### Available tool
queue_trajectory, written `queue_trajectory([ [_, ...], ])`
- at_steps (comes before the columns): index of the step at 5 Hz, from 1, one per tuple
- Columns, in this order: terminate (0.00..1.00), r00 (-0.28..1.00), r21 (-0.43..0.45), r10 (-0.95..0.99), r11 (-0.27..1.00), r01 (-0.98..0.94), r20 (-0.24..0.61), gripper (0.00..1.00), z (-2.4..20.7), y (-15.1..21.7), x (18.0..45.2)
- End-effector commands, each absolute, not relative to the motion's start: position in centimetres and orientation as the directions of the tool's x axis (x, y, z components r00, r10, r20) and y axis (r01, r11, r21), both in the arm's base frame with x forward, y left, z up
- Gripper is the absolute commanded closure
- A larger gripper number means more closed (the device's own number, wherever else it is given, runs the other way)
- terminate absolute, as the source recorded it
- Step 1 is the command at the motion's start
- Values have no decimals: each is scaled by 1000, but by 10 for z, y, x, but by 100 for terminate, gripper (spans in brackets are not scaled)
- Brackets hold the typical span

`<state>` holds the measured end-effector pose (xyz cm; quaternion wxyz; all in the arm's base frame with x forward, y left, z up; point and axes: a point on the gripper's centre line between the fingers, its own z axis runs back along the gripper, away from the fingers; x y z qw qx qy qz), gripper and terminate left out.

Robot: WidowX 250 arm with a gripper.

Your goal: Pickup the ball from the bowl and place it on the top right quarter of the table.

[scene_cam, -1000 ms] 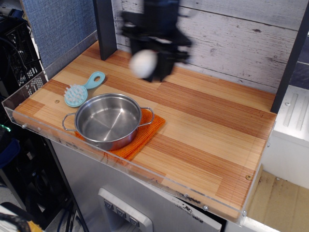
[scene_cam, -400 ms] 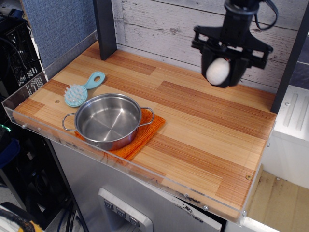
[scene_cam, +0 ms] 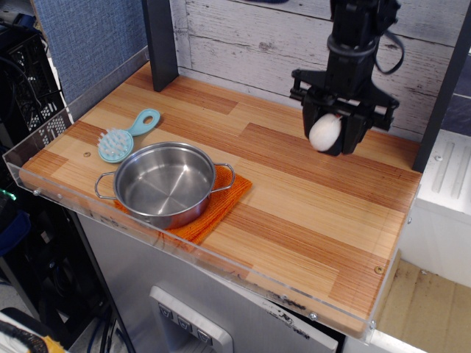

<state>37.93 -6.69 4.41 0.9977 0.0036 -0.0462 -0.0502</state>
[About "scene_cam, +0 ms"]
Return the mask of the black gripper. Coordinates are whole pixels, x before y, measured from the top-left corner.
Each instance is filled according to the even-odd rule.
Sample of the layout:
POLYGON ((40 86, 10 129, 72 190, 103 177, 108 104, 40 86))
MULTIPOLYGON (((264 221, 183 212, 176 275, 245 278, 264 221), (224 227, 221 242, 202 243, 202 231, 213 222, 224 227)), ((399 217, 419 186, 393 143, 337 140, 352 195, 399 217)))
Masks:
POLYGON ((328 154, 352 154, 371 126, 389 130, 399 101, 372 81, 374 54, 345 57, 329 54, 326 71, 295 69, 290 97, 301 102, 304 133, 328 113, 339 115, 341 132, 328 154))

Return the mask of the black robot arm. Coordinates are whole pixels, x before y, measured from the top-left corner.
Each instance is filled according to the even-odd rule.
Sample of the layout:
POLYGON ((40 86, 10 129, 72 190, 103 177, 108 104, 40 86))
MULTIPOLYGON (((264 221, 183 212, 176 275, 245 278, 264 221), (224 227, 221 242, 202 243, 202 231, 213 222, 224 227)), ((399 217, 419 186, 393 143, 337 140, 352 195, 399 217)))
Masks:
POLYGON ((400 103, 376 87, 380 39, 400 40, 389 31, 397 1, 332 1, 333 28, 327 39, 325 71, 296 69, 290 97, 300 101, 305 136, 323 154, 351 154, 372 127, 389 130, 400 103))

